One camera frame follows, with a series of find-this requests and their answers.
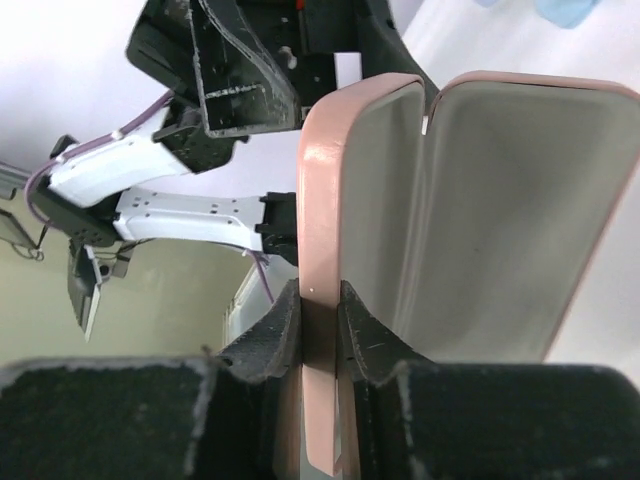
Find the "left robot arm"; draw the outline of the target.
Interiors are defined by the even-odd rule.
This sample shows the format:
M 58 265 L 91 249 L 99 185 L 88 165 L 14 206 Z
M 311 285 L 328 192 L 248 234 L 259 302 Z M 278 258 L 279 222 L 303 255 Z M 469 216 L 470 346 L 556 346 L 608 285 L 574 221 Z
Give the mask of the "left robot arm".
M 112 133 L 61 137 L 26 200 L 68 236 L 74 262 L 96 247 L 179 239 L 296 264 L 294 193 L 222 198 L 148 183 L 223 167 L 254 135 L 299 130 L 336 90 L 338 53 L 358 54 L 364 77 L 422 74 L 386 1 L 149 1 L 126 55 L 164 94 Z

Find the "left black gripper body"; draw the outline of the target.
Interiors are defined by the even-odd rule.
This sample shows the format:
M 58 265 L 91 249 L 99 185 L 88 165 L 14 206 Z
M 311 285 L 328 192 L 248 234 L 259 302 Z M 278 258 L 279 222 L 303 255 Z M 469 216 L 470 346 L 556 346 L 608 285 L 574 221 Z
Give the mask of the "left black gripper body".
M 298 130 L 337 90 L 335 57 L 364 53 L 386 1 L 148 1 L 126 57 L 172 98 L 152 139 L 193 173 L 230 162 L 252 135 Z

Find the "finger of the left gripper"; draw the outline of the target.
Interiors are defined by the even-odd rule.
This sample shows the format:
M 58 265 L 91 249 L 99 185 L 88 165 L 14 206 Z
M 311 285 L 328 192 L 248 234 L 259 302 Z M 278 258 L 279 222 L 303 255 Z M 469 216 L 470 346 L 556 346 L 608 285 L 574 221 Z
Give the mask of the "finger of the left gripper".
M 192 1 L 196 89 L 210 138 L 241 137 L 300 127 L 292 83 L 235 1 Z
M 404 44 L 387 0 L 357 2 L 357 36 L 364 78 L 383 73 L 414 74 L 422 78 L 427 93 L 438 92 Z

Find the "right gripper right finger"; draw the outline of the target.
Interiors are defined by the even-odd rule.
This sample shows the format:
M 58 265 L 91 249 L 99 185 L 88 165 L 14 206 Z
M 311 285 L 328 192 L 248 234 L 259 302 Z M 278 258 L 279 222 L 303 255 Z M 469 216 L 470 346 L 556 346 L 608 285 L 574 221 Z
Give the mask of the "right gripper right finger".
M 338 306 L 347 479 L 635 479 L 639 394 L 594 365 L 436 363 L 348 283 Z

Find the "pink glasses case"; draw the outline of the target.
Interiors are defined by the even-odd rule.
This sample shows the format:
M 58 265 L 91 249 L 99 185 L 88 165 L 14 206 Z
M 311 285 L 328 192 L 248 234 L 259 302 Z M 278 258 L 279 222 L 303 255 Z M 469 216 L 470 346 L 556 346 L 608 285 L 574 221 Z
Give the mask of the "pink glasses case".
M 385 73 L 321 98 L 297 155 L 310 464 L 337 469 L 342 281 L 432 359 L 541 361 L 638 164 L 617 83 L 475 71 L 428 100 Z

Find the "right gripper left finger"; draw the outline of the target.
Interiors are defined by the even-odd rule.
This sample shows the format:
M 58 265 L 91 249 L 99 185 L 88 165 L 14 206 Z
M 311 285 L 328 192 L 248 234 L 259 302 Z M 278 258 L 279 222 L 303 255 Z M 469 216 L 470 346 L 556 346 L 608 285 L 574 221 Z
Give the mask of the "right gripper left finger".
M 1 370 L 5 479 L 296 479 L 299 287 L 218 353 Z

